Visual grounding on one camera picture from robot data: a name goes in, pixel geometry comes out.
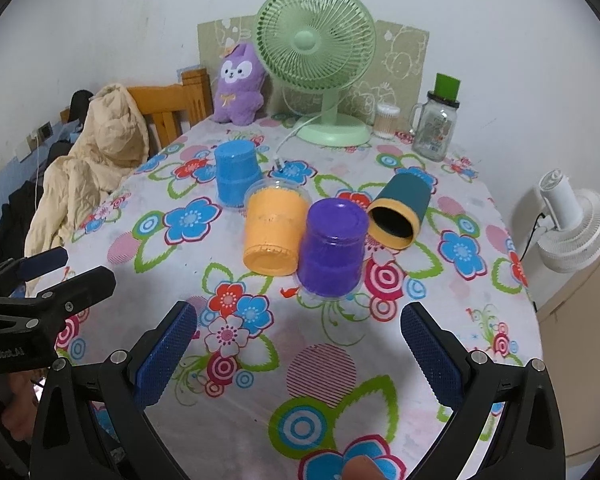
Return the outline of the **purple plastic cup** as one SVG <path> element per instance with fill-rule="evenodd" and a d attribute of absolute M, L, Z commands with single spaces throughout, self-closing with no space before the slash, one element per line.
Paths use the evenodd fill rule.
<path fill-rule="evenodd" d="M 352 292 L 362 275 L 370 219 L 356 203 L 329 197 L 306 216 L 297 276 L 311 294 L 339 298 Z"/>

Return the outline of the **green desk fan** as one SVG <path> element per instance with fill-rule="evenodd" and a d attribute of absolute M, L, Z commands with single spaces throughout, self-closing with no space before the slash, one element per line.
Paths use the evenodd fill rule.
<path fill-rule="evenodd" d="M 299 139 L 328 148 L 370 140 L 366 122 L 339 110 L 344 92 L 375 56 L 375 22 L 360 0 L 265 0 L 254 18 L 252 43 L 285 90 L 322 99 L 319 112 L 302 115 L 294 126 Z"/>

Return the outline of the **glass jar with green lid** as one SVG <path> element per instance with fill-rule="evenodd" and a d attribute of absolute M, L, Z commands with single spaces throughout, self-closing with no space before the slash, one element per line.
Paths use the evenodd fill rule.
<path fill-rule="evenodd" d="M 434 88 L 425 103 L 416 103 L 410 114 L 413 150 L 422 157 L 442 162 L 452 140 L 460 108 L 460 81 L 437 73 Z"/>

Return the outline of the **purple plush bunny toy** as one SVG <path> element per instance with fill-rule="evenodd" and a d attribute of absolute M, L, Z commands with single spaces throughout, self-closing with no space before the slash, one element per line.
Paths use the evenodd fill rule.
<path fill-rule="evenodd" d="M 253 45 L 247 42 L 234 47 L 224 56 L 219 70 L 212 119 L 219 124 L 252 124 L 264 105 L 265 78 L 266 70 Z"/>

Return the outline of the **white floor fan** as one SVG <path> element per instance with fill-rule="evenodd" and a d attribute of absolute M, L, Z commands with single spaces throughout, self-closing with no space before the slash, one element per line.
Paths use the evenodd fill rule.
<path fill-rule="evenodd" d="M 544 174 L 538 192 L 544 208 L 533 222 L 520 260 L 536 247 L 553 272 L 573 274 L 590 266 L 600 256 L 600 194 L 575 190 L 558 168 Z"/>

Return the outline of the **beige patterned board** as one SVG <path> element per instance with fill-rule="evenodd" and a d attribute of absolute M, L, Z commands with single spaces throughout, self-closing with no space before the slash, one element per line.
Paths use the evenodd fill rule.
<path fill-rule="evenodd" d="M 211 89 L 218 85 L 224 54 L 235 44 L 251 40 L 253 17 L 224 18 L 197 26 L 200 62 L 207 69 Z M 400 108 L 396 128 L 411 129 L 410 114 L 418 102 L 422 68 L 426 58 L 429 32 L 411 26 L 375 22 L 376 49 L 365 75 L 341 91 L 339 111 L 372 124 L 376 105 L 388 103 Z M 268 77 L 263 86 L 264 112 L 313 114 L 321 110 L 322 97 L 285 87 Z"/>

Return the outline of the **orange plastic cup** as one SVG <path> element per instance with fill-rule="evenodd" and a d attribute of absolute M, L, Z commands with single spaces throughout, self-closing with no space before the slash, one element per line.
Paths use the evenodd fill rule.
<path fill-rule="evenodd" d="M 245 196 L 244 265 L 266 276 L 294 274 L 311 204 L 292 182 L 264 178 L 251 185 Z"/>

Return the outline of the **floral tablecloth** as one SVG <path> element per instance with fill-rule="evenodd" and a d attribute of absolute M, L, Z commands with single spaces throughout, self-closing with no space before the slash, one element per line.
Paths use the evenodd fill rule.
<path fill-rule="evenodd" d="M 108 300 L 70 318 L 57 341 L 73 364 L 132 347 L 185 300 L 198 330 L 148 416 L 193 479 L 336 479 L 366 454 L 390 479 L 414 469 L 450 418 L 400 332 L 421 302 L 468 349 L 524 365 L 542 352 L 527 280 L 500 213 L 471 162 L 414 154 L 406 134 L 359 148 L 320 148 L 292 122 L 238 128 L 201 122 L 162 150 L 74 232 L 64 278 L 114 271 Z M 305 292 L 242 262 L 244 218 L 223 207 L 214 150 L 256 144 L 267 176 L 312 200 L 367 206 L 395 174 L 432 196 L 403 252 L 366 240 L 362 276 L 337 299 Z"/>

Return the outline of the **cotton swab container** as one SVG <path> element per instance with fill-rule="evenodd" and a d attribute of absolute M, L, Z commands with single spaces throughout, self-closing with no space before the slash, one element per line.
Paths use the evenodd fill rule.
<path fill-rule="evenodd" d="M 377 103 L 374 115 L 373 134 L 381 139 L 391 139 L 398 131 L 400 107 L 390 103 Z"/>

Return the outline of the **blue plastic cup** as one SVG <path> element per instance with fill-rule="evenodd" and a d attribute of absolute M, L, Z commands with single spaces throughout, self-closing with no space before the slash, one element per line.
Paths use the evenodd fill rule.
<path fill-rule="evenodd" d="M 260 181 L 256 144 L 249 140 L 231 140 L 214 151 L 215 181 L 220 203 L 225 207 L 242 208 L 250 186 Z"/>

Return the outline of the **teal cup with yellow rim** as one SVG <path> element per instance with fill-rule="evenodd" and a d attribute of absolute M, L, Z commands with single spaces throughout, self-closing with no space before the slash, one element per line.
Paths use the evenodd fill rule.
<path fill-rule="evenodd" d="M 395 250 L 410 247 L 419 236 L 429 206 L 431 186 L 416 174 L 395 174 L 367 208 L 368 234 Z"/>

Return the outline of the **wooden chair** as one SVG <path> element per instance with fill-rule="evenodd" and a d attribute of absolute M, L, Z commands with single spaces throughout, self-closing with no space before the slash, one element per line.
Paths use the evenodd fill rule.
<path fill-rule="evenodd" d="M 190 68 L 170 86 L 107 84 L 91 97 L 85 125 L 69 155 L 122 168 L 146 162 L 151 143 L 164 148 L 189 125 L 211 115 L 207 70 Z"/>

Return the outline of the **beige puffer jacket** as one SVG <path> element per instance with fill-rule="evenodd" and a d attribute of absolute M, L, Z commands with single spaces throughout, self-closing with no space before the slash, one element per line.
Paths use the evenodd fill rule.
<path fill-rule="evenodd" d="M 122 84 L 108 84 L 88 104 L 70 152 L 44 172 L 43 192 L 24 241 L 32 257 L 70 242 L 87 217 L 149 155 L 145 118 Z"/>

